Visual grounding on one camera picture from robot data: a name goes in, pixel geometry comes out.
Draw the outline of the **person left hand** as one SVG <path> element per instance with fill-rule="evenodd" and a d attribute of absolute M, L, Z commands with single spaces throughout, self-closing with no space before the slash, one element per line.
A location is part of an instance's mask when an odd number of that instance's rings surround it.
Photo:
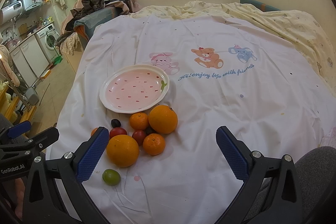
<path fill-rule="evenodd" d="M 20 220 L 22 220 L 25 184 L 21 178 L 15 179 L 15 195 L 17 197 L 15 214 Z"/>

